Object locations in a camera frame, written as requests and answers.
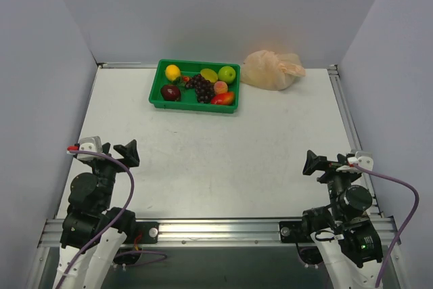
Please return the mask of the red yellow mango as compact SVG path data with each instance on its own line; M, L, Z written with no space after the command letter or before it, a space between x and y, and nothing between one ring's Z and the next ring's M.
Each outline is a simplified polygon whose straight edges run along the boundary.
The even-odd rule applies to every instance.
M230 106L235 101L235 93L228 91L226 93L220 93L215 95L210 103L212 105Z

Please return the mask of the green plastic tray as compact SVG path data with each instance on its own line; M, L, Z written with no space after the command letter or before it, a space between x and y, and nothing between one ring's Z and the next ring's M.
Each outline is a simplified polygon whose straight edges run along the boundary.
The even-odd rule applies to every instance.
M218 95L203 72L234 73L228 90ZM240 98L240 66L214 62L161 59L149 94L155 108L232 114Z

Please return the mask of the yellow starfruit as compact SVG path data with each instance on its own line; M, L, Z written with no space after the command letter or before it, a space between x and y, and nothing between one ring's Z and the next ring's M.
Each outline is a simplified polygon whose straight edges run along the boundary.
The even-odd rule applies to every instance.
M207 81L209 81L210 83L216 83L219 78L218 78L218 74L209 68L204 68L200 71L200 75L206 79Z

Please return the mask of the aluminium front rail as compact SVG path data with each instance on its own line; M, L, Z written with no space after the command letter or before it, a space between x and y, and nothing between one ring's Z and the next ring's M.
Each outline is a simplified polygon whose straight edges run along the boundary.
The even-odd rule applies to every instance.
M299 218L289 219L138 219L139 247L278 247L310 246L312 241L293 239Z

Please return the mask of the dark red apple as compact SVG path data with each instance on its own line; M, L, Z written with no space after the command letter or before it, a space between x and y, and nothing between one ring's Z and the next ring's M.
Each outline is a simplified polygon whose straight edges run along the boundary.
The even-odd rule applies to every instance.
M160 92L165 101L178 102L181 100L181 91L176 85L164 85Z

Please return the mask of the orange translucent plastic bag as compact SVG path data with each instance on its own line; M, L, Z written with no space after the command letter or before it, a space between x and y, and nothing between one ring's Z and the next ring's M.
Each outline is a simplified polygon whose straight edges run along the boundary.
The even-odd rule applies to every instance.
M260 50L247 56L241 66L241 82L260 89L281 91L297 78L306 76L300 58L295 53L275 53Z

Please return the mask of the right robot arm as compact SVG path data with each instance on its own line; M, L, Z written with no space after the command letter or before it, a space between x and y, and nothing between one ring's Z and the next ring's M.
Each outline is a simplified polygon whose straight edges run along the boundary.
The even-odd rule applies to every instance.
M364 152L339 154L335 161L306 153L303 175L320 171L329 204L303 212L300 232L313 241L334 288L382 288L379 272L384 253L378 232L367 210L373 204L370 191L356 183L363 171L371 171L373 158Z

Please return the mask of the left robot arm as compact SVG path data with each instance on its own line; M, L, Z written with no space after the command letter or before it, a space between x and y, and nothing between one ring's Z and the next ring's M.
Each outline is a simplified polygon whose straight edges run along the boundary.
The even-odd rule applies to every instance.
M70 184L54 288L101 288L120 246L137 234L135 213L127 208L131 199L121 208L110 206L117 174L139 166L137 142L115 145L120 159L112 157L111 148L96 136L67 149L91 172L77 175Z

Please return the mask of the yellow lemon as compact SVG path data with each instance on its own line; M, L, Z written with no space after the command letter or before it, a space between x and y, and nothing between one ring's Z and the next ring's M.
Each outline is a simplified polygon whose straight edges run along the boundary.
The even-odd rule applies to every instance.
M181 71L178 66L170 64L165 69L165 76L170 82L175 82L181 78Z

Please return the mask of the green apple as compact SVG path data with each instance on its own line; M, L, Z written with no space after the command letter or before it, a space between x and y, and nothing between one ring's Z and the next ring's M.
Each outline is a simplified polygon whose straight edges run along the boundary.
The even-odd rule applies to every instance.
M218 78L220 81L223 81L230 85L234 82L236 78L236 71L231 66L223 66L218 71Z

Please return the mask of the pink peach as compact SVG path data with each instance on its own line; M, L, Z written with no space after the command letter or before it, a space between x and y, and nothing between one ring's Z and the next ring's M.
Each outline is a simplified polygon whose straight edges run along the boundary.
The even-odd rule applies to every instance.
M228 85L227 85L227 83L224 82L224 81L217 81L217 82L214 84L213 88L214 88L214 93L215 93L216 95L220 95L220 94L223 94L223 93L227 93L227 92L228 92Z

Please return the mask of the purple grape bunch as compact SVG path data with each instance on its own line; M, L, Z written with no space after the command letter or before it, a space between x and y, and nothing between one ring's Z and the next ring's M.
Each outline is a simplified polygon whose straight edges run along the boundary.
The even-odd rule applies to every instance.
M194 75L185 84L187 90L193 89L198 103L209 104L215 96L213 84L204 79L200 74Z

